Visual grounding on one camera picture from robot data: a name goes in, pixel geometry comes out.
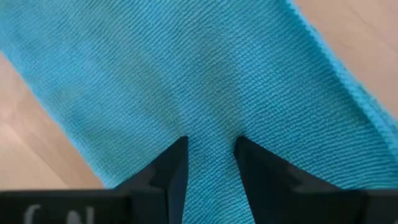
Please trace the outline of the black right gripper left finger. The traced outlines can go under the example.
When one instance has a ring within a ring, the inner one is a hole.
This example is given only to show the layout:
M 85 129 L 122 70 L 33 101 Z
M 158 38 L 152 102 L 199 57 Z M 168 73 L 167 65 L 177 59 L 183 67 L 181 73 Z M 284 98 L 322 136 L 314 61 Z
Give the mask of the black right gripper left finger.
M 0 224 L 182 224 L 188 138 L 113 189 L 0 192 Z

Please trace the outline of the teal microfiber towel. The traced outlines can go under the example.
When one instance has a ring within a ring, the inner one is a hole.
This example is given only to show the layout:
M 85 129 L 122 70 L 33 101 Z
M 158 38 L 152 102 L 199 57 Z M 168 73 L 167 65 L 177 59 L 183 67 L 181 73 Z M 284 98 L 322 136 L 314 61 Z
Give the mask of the teal microfiber towel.
M 0 51 L 107 187 L 189 138 L 183 224 L 254 224 L 245 135 L 341 188 L 398 187 L 398 127 L 289 0 L 0 0 Z

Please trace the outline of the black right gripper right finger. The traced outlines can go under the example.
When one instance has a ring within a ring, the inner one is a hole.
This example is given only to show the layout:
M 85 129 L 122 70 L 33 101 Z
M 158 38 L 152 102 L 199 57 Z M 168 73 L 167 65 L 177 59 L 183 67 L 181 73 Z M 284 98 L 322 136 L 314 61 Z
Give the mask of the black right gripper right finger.
M 398 224 L 398 189 L 343 190 L 244 136 L 234 157 L 255 224 Z

